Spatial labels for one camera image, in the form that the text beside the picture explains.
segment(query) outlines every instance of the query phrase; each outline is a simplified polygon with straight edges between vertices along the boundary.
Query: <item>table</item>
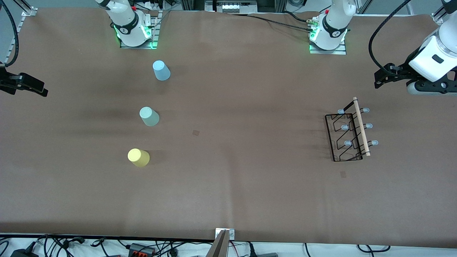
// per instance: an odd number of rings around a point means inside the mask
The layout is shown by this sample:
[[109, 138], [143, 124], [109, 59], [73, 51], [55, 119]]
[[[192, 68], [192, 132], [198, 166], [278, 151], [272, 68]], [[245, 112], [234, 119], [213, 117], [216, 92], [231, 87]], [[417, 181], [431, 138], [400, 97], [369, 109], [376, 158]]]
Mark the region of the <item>table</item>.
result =
[[[309, 54], [300, 30], [173, 11], [157, 50], [126, 50], [104, 10], [40, 9], [9, 71], [49, 95], [0, 94], [1, 230], [211, 239], [229, 227], [237, 240], [457, 247], [456, 100], [403, 81], [374, 89], [367, 43], [383, 19], [354, 17], [335, 56]], [[374, 52], [400, 64], [435, 28], [395, 17]], [[354, 96], [380, 144], [334, 163], [324, 115]], [[134, 166], [131, 148], [151, 163]]]

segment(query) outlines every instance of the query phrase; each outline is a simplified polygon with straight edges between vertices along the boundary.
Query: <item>electronic device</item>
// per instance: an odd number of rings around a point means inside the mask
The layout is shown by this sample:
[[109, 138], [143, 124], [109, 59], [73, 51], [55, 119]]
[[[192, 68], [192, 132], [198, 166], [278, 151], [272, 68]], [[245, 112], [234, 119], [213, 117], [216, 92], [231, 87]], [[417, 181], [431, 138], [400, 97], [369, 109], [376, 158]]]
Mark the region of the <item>electronic device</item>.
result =
[[233, 14], [248, 14], [251, 12], [257, 12], [257, 0], [205, 0], [205, 11], [216, 11]]
[[152, 37], [151, 15], [134, 11], [128, 0], [95, 0], [105, 9], [117, 32], [117, 37], [129, 47], [142, 45]]
[[155, 254], [155, 249], [152, 247], [143, 246], [140, 244], [131, 244], [128, 255], [135, 257], [152, 257]]
[[313, 17], [313, 20], [318, 22], [311, 24], [313, 33], [309, 34], [309, 40], [321, 49], [336, 49], [344, 40], [347, 26], [356, 10], [354, 0], [332, 0], [328, 12]]
[[[410, 1], [403, 2], [390, 16]], [[380, 67], [374, 74], [376, 89], [389, 82], [409, 80], [406, 83], [407, 91], [413, 95], [457, 95], [457, 0], [441, 1], [449, 19], [432, 32], [400, 66], [388, 63], [382, 67], [371, 50], [374, 36], [389, 17], [373, 34], [369, 51], [373, 61]]]
[[26, 249], [17, 249], [13, 251], [11, 257], [38, 257], [38, 255]]
[[6, 71], [6, 67], [0, 62], [0, 90], [14, 95], [17, 90], [26, 90], [37, 93], [41, 96], [48, 96], [48, 91], [44, 89], [44, 82], [30, 76], [27, 73], [18, 75]]

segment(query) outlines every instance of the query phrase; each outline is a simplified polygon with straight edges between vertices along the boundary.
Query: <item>white floor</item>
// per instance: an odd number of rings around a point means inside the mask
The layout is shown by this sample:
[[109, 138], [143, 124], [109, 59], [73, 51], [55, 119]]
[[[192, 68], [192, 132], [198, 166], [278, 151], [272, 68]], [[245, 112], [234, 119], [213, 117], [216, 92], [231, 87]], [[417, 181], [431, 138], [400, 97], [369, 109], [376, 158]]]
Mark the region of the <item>white floor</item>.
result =
[[[25, 249], [34, 239], [28, 238], [15, 238], [8, 239], [10, 245], [3, 254], [4, 257], [9, 257], [12, 252], [16, 249]], [[95, 240], [86, 240], [84, 244], [80, 245], [79, 243], [71, 243], [69, 252], [74, 255], [74, 257], [104, 257], [101, 247], [91, 247], [90, 244]], [[137, 243], [144, 246], [155, 245], [154, 241], [122, 241], [124, 244]], [[244, 255], [249, 255], [250, 248], [246, 242], [236, 242], [236, 249], [240, 257]], [[52, 240], [48, 239], [47, 249], [50, 249]], [[106, 252], [109, 256], [111, 255], [121, 255], [122, 257], [128, 256], [128, 250], [123, 247], [116, 240], [106, 240], [103, 243]], [[253, 242], [255, 252], [257, 255], [272, 253], [275, 252], [279, 257], [308, 257], [304, 244], [302, 243], [264, 243], [264, 242]], [[3, 250], [5, 244], [0, 246], [0, 251]], [[209, 248], [209, 244], [185, 244], [178, 247], [178, 257], [195, 257], [206, 256]], [[373, 250], [383, 249], [384, 246], [372, 246]], [[53, 256], [56, 257], [58, 247], [53, 252]], [[311, 257], [370, 257], [370, 254], [363, 253], [357, 249], [355, 245], [330, 245], [330, 244], [308, 244], [308, 250]], [[44, 256], [43, 246], [36, 244], [33, 253], [37, 254], [40, 257]], [[455, 257], [457, 256], [457, 249], [443, 249], [443, 248], [421, 248], [421, 247], [403, 247], [403, 246], [393, 246], [388, 252], [375, 253], [375, 257]], [[65, 257], [66, 253], [60, 251], [59, 256]], [[229, 247], [228, 257], [237, 257], [233, 247]]]

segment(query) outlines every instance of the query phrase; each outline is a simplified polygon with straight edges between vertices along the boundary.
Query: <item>metal bracket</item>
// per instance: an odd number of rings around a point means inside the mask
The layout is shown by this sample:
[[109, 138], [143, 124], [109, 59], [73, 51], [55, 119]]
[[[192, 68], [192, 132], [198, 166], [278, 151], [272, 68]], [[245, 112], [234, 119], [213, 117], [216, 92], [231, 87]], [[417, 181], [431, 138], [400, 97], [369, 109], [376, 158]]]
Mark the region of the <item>metal bracket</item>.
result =
[[444, 22], [443, 19], [446, 16], [447, 16], [447, 12], [444, 9], [444, 6], [441, 6], [434, 13], [432, 13], [433, 21], [437, 24], [443, 23]]
[[235, 240], [235, 229], [224, 229], [224, 228], [217, 228], [216, 229], [216, 235], [214, 236], [215, 238], [217, 238], [217, 236], [219, 235], [219, 233], [221, 232], [221, 230], [228, 230], [229, 231], [229, 239], [231, 241]]
[[213, 245], [209, 249], [206, 257], [227, 257], [227, 250], [229, 249], [230, 242], [230, 230], [219, 229], [217, 237], [214, 240]]
[[37, 14], [37, 8], [31, 6], [25, 0], [13, 0], [22, 10], [22, 16], [35, 16]]
[[357, 5], [357, 13], [358, 14], [364, 14], [367, 9], [370, 7], [370, 5], [372, 4], [373, 0], [366, 0], [365, 3], [362, 5], [360, 1], [358, 1], [358, 5]]

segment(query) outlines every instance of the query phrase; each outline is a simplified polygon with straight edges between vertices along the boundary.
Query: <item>black wire rack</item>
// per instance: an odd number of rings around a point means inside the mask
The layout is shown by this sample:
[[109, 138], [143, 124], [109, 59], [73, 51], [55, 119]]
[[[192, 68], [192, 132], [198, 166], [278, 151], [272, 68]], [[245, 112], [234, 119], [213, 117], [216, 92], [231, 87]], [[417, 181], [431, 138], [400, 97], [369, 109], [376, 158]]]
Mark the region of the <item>black wire rack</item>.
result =
[[[347, 112], [352, 106], [356, 111]], [[378, 141], [367, 141], [365, 130], [373, 125], [363, 123], [361, 117], [362, 113], [369, 111], [369, 108], [359, 108], [358, 99], [354, 97], [338, 113], [325, 115], [333, 161], [359, 161], [363, 160], [363, 156], [371, 155], [369, 147], [377, 145]]]

